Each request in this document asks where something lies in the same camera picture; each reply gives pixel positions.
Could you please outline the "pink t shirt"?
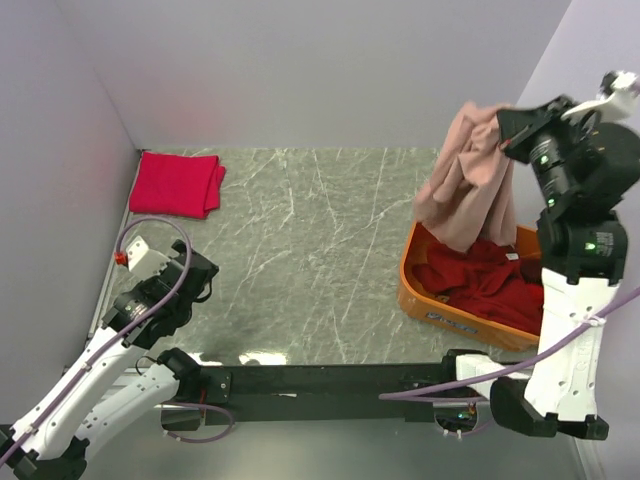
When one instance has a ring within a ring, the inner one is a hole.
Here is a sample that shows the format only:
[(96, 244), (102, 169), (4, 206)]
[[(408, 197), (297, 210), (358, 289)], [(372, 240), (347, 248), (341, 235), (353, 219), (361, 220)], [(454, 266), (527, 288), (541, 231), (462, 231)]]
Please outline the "pink t shirt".
[(452, 120), (431, 176), (414, 199), (414, 218), (440, 243), (465, 253), (478, 239), (516, 241), (514, 165), (500, 149), (503, 104), (469, 101)]

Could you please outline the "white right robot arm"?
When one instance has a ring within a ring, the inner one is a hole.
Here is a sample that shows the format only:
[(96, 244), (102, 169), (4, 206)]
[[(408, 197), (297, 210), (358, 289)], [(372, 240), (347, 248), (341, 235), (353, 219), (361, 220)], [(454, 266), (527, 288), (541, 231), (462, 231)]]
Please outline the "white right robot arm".
[(577, 103), (561, 96), (529, 110), (503, 110), (501, 148), (529, 164), (545, 200), (537, 222), (544, 288), (538, 358), (522, 371), (485, 355), (454, 352), (439, 374), (444, 395), (472, 388), (503, 428), (531, 437), (559, 433), (603, 440), (595, 383), (606, 307), (621, 284), (628, 236), (615, 208), (639, 178), (639, 139), (624, 125), (634, 93)]

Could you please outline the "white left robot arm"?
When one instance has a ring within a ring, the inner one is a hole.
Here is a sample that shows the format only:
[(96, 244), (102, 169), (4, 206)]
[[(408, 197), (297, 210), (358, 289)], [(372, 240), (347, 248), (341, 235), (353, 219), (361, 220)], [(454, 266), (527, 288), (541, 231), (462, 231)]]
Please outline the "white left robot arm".
[(212, 293), (219, 268), (182, 240), (175, 256), (134, 238), (115, 261), (138, 278), (120, 294), (85, 350), (27, 414), (1, 428), (1, 462), (18, 479), (78, 479), (110, 438), (158, 403), (199, 394), (201, 367), (166, 350), (133, 383), (108, 391), (135, 360), (186, 325)]

